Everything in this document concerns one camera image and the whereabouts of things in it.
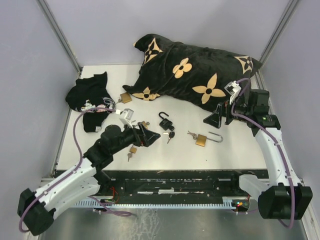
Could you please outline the small brass padlock long shackle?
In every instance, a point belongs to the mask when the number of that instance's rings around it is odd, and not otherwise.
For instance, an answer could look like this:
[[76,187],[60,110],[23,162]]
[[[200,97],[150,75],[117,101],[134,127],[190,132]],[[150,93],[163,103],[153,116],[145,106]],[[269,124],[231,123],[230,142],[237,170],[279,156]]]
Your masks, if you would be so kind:
[[134,146],[132,146],[131,148],[130,148],[130,150],[129,150],[129,152],[131,153],[131,154],[135,154],[136,152],[137,152],[137,148],[136,147],[134,147]]

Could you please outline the silver keys of small padlock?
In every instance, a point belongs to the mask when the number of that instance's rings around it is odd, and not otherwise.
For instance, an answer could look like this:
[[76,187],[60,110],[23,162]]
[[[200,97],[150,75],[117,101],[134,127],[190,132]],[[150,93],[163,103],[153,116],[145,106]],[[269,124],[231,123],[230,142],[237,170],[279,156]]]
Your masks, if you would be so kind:
[[127,154],[127,161],[129,162],[129,160],[133,157],[133,153],[132,152],[129,152]]

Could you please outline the medium brass padlock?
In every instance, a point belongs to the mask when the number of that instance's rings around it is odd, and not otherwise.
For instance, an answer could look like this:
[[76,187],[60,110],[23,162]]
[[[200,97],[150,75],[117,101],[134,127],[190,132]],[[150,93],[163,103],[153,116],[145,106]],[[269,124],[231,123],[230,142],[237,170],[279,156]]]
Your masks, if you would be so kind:
[[150,124],[149,122],[145,122],[145,121],[140,121],[137,123],[139,128],[145,128],[145,129],[148,129],[149,124]]

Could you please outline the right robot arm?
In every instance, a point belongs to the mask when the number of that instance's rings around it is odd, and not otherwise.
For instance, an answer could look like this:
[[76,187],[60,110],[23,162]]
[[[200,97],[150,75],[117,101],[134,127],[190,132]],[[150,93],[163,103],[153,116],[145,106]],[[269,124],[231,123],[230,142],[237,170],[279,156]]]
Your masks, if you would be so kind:
[[225,125],[233,120],[243,121],[261,149],[269,182],[264,183],[253,174],[241,174],[229,183],[231,193],[236,196],[248,193],[257,201],[263,219],[301,220],[313,192],[302,184],[292,168],[283,145],[280,122],[269,113],[269,97],[267,90],[252,89],[245,96],[219,103],[203,122],[219,129],[223,116]]

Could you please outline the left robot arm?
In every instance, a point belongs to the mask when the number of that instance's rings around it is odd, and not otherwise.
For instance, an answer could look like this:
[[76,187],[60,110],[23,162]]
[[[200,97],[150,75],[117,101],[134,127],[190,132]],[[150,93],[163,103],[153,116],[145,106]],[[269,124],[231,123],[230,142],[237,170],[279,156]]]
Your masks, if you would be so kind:
[[103,169],[114,160],[113,156],[131,145],[149,147],[160,137],[141,122],[138,127],[126,126],[124,129],[114,124],[107,126],[93,146],[80,154],[73,167],[36,190],[26,188],[20,193],[19,230],[38,236],[75,203],[97,193],[106,195],[111,183]]

